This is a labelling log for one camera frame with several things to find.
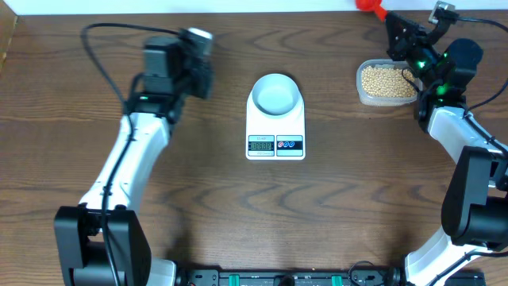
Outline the red measuring scoop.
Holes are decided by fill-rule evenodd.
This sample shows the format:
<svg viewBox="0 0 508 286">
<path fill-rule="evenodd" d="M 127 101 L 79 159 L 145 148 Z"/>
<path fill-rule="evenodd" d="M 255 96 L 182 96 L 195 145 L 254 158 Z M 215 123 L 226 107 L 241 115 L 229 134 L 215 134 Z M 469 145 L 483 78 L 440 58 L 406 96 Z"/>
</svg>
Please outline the red measuring scoop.
<svg viewBox="0 0 508 286">
<path fill-rule="evenodd" d="M 355 4 L 359 11 L 373 13 L 381 22 L 385 22 L 388 12 L 382 7 L 382 0 L 355 0 Z"/>
</svg>

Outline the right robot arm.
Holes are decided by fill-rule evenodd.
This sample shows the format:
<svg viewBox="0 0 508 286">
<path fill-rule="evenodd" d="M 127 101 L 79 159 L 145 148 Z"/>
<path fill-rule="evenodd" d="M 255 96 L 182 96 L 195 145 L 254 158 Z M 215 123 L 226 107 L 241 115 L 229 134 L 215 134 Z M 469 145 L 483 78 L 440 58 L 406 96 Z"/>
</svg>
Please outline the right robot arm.
<svg viewBox="0 0 508 286">
<path fill-rule="evenodd" d="M 456 164 L 439 230 L 408 253 L 401 268 L 388 270 L 385 285 L 443 285 L 477 257 L 507 255 L 507 199 L 488 194 L 490 188 L 507 190 L 507 147 L 475 120 L 464 95 L 483 50 L 467 38 L 453 41 L 443 53 L 434 48 L 460 19 L 444 2 L 429 17 L 432 30 L 395 12 L 384 18 L 388 56 L 406 61 L 424 85 L 418 91 L 418 125 Z"/>
</svg>

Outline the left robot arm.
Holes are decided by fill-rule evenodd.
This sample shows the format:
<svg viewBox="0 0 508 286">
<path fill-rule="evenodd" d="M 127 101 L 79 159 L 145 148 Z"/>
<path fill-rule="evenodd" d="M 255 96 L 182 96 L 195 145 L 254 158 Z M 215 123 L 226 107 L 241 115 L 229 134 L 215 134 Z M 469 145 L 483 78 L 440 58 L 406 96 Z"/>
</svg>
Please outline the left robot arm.
<svg viewBox="0 0 508 286">
<path fill-rule="evenodd" d="M 89 191 L 54 218 L 66 285 L 178 285 L 176 263 L 154 258 L 137 213 L 159 155 L 189 96 L 208 99 L 213 35 L 197 28 L 152 29 L 144 70 L 121 98 L 117 140 Z"/>
</svg>

